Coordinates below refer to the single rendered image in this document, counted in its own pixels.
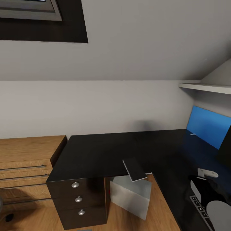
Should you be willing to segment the monitor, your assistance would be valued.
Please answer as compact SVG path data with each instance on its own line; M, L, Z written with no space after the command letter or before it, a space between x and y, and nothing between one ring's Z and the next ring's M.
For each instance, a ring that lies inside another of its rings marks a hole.
M215 159L231 170L231 126L215 156ZM231 199L231 195L229 198Z

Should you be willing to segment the notebook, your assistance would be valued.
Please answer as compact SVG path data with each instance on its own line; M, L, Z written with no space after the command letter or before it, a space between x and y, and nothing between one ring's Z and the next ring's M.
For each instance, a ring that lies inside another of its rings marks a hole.
M145 174L135 157L123 159L123 162L132 182L147 178L147 175Z

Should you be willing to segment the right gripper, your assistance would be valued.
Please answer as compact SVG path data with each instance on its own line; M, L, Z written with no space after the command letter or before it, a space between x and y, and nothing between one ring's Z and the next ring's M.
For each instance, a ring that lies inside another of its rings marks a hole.
M188 180L191 181L191 180L194 180L194 178L196 177L199 177L199 176L196 176L196 175L189 175L188 176ZM208 179L208 178L205 178L208 180L208 182L211 184L210 187L213 187L214 189L217 188L217 183L215 183L212 179Z

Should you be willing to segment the keyboard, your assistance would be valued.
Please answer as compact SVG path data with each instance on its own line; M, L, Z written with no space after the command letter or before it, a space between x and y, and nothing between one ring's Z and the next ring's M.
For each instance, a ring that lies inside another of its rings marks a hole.
M201 217L203 218L203 220L205 221L205 223L207 224L208 228L210 231L215 231L213 224L206 212L206 210L204 209L204 207L200 204L199 200L197 199L196 195L190 196L191 201L193 202L194 206L196 207L196 209L198 210L198 212L200 213Z

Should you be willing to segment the swivel chair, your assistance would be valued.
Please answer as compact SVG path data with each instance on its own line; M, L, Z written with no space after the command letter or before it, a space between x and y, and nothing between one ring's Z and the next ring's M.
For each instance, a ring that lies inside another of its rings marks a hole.
M3 199L2 199L2 197L0 197L0 213L1 213L1 210L2 210L2 206L3 206ZM9 214L9 215L5 214L5 215L0 219L0 222L1 222L4 218L6 218L6 221L11 221L12 218L13 218L13 214Z

